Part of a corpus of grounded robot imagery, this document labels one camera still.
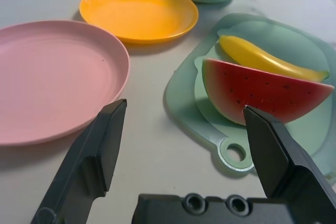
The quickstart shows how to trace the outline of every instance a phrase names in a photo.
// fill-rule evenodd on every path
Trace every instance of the yellow banana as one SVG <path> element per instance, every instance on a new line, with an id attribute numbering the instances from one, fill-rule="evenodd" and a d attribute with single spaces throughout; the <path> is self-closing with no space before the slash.
<path id="1" fill-rule="evenodd" d="M 328 71 L 314 71 L 280 60 L 251 42 L 235 36 L 223 35 L 219 38 L 219 44 L 231 58 L 245 67 L 316 82 L 321 82 L 330 75 Z"/>

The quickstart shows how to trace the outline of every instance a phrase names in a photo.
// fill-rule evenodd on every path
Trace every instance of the red watermelon flesh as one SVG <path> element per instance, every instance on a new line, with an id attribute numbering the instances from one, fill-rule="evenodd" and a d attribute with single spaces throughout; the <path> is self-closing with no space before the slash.
<path id="1" fill-rule="evenodd" d="M 205 59 L 203 82 L 209 99 L 229 120 L 245 125 L 245 105 L 288 123 L 322 103 L 334 86 L 294 79 L 232 63 Z"/>

